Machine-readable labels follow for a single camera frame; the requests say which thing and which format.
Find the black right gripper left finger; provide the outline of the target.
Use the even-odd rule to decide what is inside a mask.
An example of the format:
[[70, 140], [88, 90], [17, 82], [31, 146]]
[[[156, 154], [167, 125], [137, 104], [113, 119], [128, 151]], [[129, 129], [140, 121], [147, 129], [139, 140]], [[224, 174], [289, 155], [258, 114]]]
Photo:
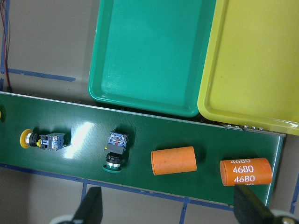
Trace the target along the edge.
[[102, 218], [103, 204], [101, 187], [91, 187], [71, 221], [74, 224], [100, 224]]

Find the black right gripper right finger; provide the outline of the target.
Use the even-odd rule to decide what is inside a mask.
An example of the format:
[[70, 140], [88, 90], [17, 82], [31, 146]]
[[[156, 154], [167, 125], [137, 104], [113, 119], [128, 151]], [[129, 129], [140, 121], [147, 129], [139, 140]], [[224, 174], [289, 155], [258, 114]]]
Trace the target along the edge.
[[247, 185], [235, 185], [234, 215], [240, 224], [278, 224], [279, 218]]

